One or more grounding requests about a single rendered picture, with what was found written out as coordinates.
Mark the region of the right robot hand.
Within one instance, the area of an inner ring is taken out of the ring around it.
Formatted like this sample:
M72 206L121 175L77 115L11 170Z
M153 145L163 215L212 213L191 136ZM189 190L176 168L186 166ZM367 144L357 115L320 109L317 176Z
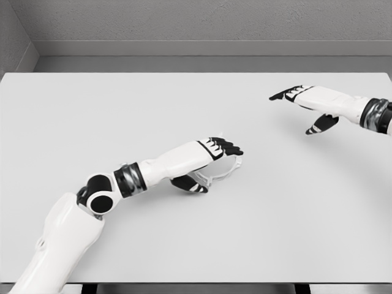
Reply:
M306 135L322 133L339 122L339 116L344 101L348 95L322 86L294 86L283 90L269 98L269 100L287 100L308 110L323 113L313 125L308 128Z

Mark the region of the thin white pipe clamp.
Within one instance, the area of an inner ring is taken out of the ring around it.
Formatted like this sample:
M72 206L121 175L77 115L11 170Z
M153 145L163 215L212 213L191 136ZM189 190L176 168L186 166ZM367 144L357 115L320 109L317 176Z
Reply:
M223 157L205 168L190 172L189 175L199 184L210 188L212 183L228 178L242 163L242 156Z

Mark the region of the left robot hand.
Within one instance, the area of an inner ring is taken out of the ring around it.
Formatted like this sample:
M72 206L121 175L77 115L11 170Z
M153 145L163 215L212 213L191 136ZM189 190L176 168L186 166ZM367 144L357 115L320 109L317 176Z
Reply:
M181 145L176 148L175 155L181 156L181 160L175 158L175 162L179 164L169 169L176 175L170 178L171 184L187 192L205 194L208 192L208 185L197 181L190 174L223 157L242 156L243 151L224 138L208 137Z

